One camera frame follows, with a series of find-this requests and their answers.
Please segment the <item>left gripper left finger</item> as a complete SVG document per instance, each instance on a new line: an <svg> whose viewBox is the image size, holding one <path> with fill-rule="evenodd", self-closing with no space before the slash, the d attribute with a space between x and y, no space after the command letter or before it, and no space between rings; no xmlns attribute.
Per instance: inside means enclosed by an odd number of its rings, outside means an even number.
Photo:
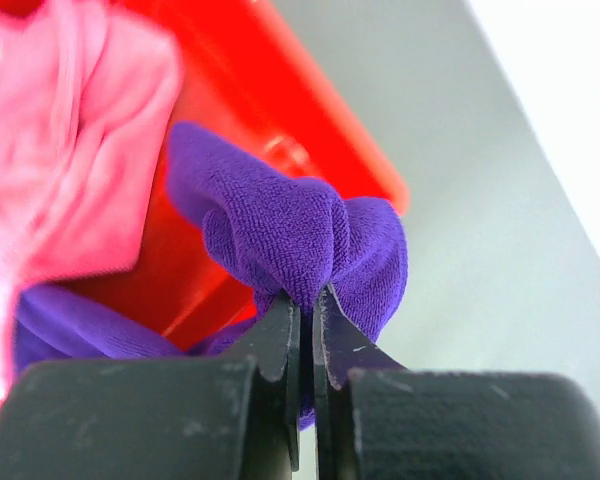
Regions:
<svg viewBox="0 0 600 480"><path fill-rule="evenodd" d="M250 367L238 434L240 473L299 469L301 312L279 293L266 314L221 355Z"/></svg>

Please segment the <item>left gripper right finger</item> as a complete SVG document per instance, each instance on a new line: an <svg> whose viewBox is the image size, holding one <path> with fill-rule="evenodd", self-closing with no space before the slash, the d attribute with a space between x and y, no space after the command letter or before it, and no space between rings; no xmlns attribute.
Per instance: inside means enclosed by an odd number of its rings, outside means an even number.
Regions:
<svg viewBox="0 0 600 480"><path fill-rule="evenodd" d="M360 422L351 373L403 371L345 314L335 287L319 293L312 320L317 477L361 479Z"/></svg>

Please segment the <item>purple towel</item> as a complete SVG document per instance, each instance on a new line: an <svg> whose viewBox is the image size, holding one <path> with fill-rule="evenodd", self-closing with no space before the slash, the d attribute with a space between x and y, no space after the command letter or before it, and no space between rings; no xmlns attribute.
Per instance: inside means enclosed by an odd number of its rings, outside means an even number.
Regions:
<svg viewBox="0 0 600 480"><path fill-rule="evenodd" d="M280 291L309 329L321 289L332 285L344 313L371 340L396 312L408 278L401 221L380 198L342 198L315 178L289 178L196 124L168 140L167 192L203 233L211 258L254 291L264 314ZM26 290L16 309L17 372L42 361L176 356L160 334L69 290Z"/></svg>

